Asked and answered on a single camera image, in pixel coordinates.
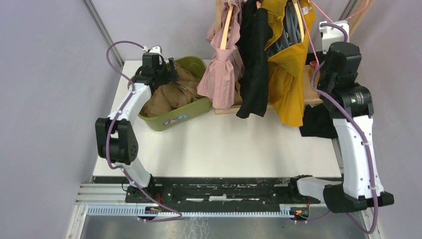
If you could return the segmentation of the tan brown skirt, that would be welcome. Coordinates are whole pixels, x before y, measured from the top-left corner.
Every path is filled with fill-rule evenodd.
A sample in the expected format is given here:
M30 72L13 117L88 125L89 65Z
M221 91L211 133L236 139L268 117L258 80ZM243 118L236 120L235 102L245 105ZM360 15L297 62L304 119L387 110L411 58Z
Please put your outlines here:
M184 107L203 96L197 92L199 79L176 63L179 81L160 86L140 111L140 115L153 118Z

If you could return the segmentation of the yellow skirt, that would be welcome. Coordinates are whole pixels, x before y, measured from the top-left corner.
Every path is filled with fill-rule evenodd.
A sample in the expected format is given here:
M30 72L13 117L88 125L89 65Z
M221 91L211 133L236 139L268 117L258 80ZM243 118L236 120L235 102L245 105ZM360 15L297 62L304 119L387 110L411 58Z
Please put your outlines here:
M305 109L303 71L310 43L309 33L316 19L310 3L300 0L305 31L301 42L298 18L290 0L265 0L262 7L268 10L268 23L273 37L267 42L269 102L281 123L300 127Z

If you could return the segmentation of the cream hanger of yellow skirt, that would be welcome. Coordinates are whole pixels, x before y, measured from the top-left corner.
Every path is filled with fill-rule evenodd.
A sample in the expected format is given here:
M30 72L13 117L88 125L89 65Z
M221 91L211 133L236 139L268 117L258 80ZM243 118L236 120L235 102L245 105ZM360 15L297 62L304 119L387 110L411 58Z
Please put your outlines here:
M302 12L301 12L301 8L299 6L299 2L297 0L292 0L297 18L298 18L298 27L299 27L299 31L300 31L300 38L301 38L301 42L304 41L305 38L305 31L304 31L304 25L303 25L303 20L302 20Z

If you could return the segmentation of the pink wire hanger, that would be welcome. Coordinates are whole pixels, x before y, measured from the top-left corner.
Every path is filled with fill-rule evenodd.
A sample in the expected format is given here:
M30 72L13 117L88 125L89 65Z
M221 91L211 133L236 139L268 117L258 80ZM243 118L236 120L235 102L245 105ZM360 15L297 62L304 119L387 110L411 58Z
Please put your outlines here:
M311 43L309 46L306 64L309 64L311 61L315 61L316 58L318 58L318 61L322 61L322 38L320 36L318 24L325 20L339 21L338 19L346 5L347 0L315 0L313 2L317 5L312 7L315 12L316 19L312 25L312 30L310 31ZM373 3L374 2L372 0L361 0L354 13L346 18L350 26L349 35L354 34Z

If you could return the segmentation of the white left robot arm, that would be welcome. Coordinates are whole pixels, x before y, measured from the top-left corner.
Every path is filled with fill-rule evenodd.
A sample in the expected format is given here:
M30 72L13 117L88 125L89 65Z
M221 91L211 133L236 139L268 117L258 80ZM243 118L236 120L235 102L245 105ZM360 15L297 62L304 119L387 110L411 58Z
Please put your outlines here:
M143 106L163 85L179 80L174 58L165 60L159 53L145 53L142 65L128 80L128 92L117 108L106 118L95 122L98 153L111 169L121 170L130 185L137 187L137 195L144 202L152 202L157 190L151 186L152 175L138 159L139 145L133 129Z

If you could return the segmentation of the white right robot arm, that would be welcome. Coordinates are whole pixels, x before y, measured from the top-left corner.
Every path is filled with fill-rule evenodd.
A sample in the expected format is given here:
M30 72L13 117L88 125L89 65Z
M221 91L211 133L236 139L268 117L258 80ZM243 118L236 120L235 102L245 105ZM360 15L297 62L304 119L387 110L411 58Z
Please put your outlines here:
M337 132L343 180L296 177L295 185L287 190L293 203L300 203L309 196L338 214L389 206L395 201L394 195L384 189L376 167L372 96L366 87L356 82L361 59L358 46L335 42L320 65L319 80L312 82Z

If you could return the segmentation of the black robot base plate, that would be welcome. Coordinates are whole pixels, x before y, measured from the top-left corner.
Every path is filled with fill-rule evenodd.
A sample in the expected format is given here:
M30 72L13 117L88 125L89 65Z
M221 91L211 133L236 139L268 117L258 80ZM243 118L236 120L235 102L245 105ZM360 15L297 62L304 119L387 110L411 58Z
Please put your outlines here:
M116 185L125 193L126 203L156 201L181 213L275 212L280 205L309 207L322 203L300 195L290 177L154 177L145 189L150 199L136 187L124 188L128 179L123 176L96 176L94 183Z

